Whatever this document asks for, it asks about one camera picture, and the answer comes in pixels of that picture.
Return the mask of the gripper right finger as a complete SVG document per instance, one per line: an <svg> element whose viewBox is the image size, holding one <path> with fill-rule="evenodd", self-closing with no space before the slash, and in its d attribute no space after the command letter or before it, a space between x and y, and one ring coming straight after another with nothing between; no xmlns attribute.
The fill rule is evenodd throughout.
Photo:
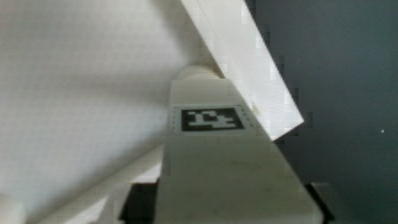
<svg viewBox="0 0 398 224"><path fill-rule="evenodd" d="M311 182L306 188L324 213L324 224L354 224L354 213L331 184Z"/></svg>

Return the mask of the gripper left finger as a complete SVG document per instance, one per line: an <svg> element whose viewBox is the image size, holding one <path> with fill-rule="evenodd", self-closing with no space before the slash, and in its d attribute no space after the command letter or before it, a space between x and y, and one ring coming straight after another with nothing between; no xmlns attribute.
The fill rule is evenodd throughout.
<svg viewBox="0 0 398 224"><path fill-rule="evenodd" d="M119 220L123 224L153 224L158 183L132 185Z"/></svg>

